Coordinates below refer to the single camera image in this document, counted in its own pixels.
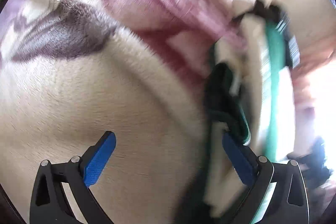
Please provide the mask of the floral bed blanket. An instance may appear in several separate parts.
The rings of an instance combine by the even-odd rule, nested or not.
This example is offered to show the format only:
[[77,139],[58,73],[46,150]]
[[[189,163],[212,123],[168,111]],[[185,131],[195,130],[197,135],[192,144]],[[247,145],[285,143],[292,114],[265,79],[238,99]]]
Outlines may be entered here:
[[233,70],[238,0],[8,0],[1,13],[1,186],[26,223],[43,160],[105,131],[92,192],[115,223],[183,222],[206,144],[208,52]]

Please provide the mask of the green varsity jacket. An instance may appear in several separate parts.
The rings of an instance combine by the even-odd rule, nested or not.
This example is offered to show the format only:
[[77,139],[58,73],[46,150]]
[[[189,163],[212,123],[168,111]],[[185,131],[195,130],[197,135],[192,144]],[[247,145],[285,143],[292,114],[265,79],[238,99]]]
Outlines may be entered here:
[[252,223],[307,223],[306,192],[296,161],[285,160],[280,148],[293,145],[293,132],[281,133],[294,112],[289,69],[288,17],[275,4],[262,0],[236,4],[233,21],[242,30],[248,50],[243,68],[223,57],[221,42],[209,52],[211,73],[206,80],[203,105],[206,144],[201,170],[189,185],[174,216],[175,223],[233,223],[248,193],[222,146],[223,135],[265,156],[274,167]]

